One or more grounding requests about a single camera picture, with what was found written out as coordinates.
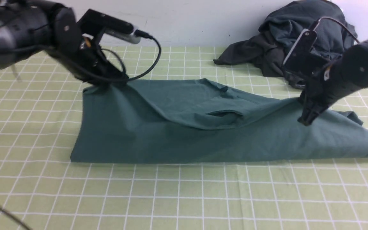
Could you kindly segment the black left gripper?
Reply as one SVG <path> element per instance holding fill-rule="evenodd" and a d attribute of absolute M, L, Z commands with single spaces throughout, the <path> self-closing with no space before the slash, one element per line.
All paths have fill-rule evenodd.
<path fill-rule="evenodd" d="M 84 35 L 77 43 L 59 46 L 56 60 L 76 79 L 91 85 L 124 85 L 129 81 L 126 70 L 115 67 L 105 57 L 102 47 Z"/>

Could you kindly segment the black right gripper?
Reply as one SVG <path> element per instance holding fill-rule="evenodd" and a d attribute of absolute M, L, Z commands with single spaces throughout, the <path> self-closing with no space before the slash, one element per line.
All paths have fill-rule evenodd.
<path fill-rule="evenodd" d="M 297 119 L 310 126 L 323 111 L 350 94 L 350 67 L 346 61 L 309 61 L 300 68 L 305 87 L 299 96 L 304 106 Z"/>

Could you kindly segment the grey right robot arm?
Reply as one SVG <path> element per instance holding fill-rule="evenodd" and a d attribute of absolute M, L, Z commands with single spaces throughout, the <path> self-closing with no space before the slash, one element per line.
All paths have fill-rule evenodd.
<path fill-rule="evenodd" d="M 303 106 L 298 122 L 311 125 L 338 100 L 368 88 L 368 40 L 327 61 L 311 53 L 302 56 L 298 73 L 306 80 L 299 98 Z"/>

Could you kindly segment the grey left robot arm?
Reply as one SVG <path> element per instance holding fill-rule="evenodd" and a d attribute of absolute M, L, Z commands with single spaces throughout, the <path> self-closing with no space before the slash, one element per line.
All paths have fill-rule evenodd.
<path fill-rule="evenodd" d="M 0 1 L 0 70 L 46 52 L 75 78 L 92 85 L 128 81 L 99 45 L 112 32 L 132 32 L 120 19 L 88 9 L 76 19 L 71 7 L 46 0 Z"/>

